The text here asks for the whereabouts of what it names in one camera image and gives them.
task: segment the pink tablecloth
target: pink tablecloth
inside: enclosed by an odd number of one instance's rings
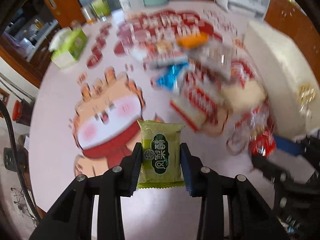
[[[216,38],[222,37],[223,43],[232,44],[236,39],[242,40],[248,22],[246,17],[226,13],[208,1],[176,0],[165,7],[144,10],[149,16],[159,11],[167,12],[165,21],[159,22],[154,17],[142,21],[145,28],[153,30],[151,35],[155,39],[163,35],[162,30],[170,27],[181,35],[207,31]],[[65,70],[52,63],[43,79],[31,123],[29,166],[36,203],[45,211],[76,174],[102,174],[108,166],[116,165],[122,156],[130,154],[134,143],[140,140],[139,131],[132,125],[137,118],[142,116],[145,120],[158,118],[164,122],[185,123],[169,105],[172,94],[166,90],[155,90],[150,85],[150,79],[161,71],[145,70],[141,63],[123,54],[116,35],[117,26],[123,21],[124,15],[118,11],[110,17],[112,27],[108,31],[101,31],[106,22],[84,26],[89,40],[80,61]],[[135,26],[125,27],[127,29],[124,28],[122,33]],[[98,43],[104,46],[101,53],[95,48],[97,37]],[[110,102],[121,111],[108,112],[108,115],[100,111]],[[83,120],[90,123],[95,118],[108,121],[107,129],[90,125],[83,129]],[[219,174],[247,176],[272,206],[273,186],[262,178],[261,172],[251,171],[249,155],[243,152],[232,156],[226,149],[226,140],[238,118],[228,116],[227,120],[223,116],[217,127],[196,133],[186,125],[181,141],[187,142],[191,153]],[[214,137],[212,131],[222,134]],[[96,156],[96,147],[100,147],[98,152],[105,154]],[[313,172],[304,160],[281,152],[276,152],[271,159],[290,169],[292,175],[300,180],[306,181]],[[137,190],[133,197],[122,198],[125,237],[129,240],[195,239],[200,203],[200,199],[189,197],[184,187]],[[92,223],[94,236],[96,212],[97,201]],[[228,234],[227,204],[225,225]]]

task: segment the cartoon mouth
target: cartoon mouth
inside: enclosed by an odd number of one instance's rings
[[[109,115],[107,114],[106,111],[101,112],[101,121],[106,124],[109,120]]]

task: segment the door handle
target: door handle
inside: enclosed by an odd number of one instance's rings
[[[50,4],[50,6],[51,6],[52,9],[56,9],[56,8],[57,8],[57,5],[56,5],[56,3],[55,3],[54,0],[47,0],[47,1],[48,1],[48,3]]]

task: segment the green snack wrapper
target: green snack wrapper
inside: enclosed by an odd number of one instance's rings
[[[141,128],[142,167],[138,188],[183,186],[180,132],[184,124],[138,120]]]

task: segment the green bottle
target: green bottle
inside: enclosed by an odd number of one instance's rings
[[[91,5],[99,19],[103,19],[110,14],[110,8],[106,0],[92,0]]]

